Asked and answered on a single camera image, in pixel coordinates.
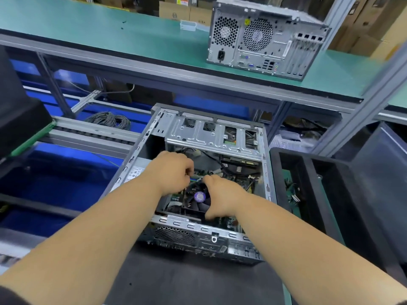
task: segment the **rear fan vent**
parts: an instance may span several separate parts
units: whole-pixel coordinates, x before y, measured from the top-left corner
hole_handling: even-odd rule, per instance
[[[252,20],[245,29],[243,41],[251,51],[259,51],[267,47],[272,40],[273,29],[267,19]]]
[[[215,22],[213,40],[217,45],[230,47],[236,42],[238,29],[236,19],[221,16]]]
[[[196,237],[193,234],[189,233],[188,231],[172,227],[156,228],[155,238],[187,246],[195,246],[196,243]]]

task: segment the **wire bundle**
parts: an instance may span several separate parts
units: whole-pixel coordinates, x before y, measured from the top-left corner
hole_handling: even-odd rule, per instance
[[[108,127],[115,127],[118,129],[129,130],[130,120],[124,115],[115,115],[109,111],[99,112],[87,117],[85,122],[104,125]]]

